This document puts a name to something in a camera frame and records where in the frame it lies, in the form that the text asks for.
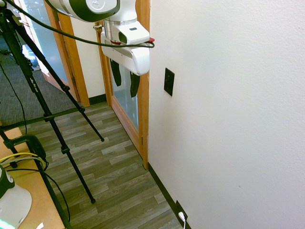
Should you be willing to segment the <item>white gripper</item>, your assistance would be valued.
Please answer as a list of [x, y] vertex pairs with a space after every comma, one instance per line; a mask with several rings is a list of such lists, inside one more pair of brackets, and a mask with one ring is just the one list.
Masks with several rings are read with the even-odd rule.
[[114, 81], [117, 86], [121, 86], [122, 77], [120, 65], [130, 70], [131, 98], [138, 93], [140, 85], [140, 75], [148, 73], [150, 69], [150, 51], [146, 47], [107, 47], [102, 46], [102, 52], [110, 58], [110, 64]]

